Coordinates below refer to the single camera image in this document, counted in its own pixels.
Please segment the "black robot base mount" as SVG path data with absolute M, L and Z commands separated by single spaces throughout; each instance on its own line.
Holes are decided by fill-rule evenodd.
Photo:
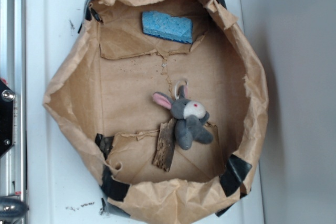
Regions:
M 16 94 L 1 78 L 1 157 L 3 157 L 14 144 L 14 105 Z

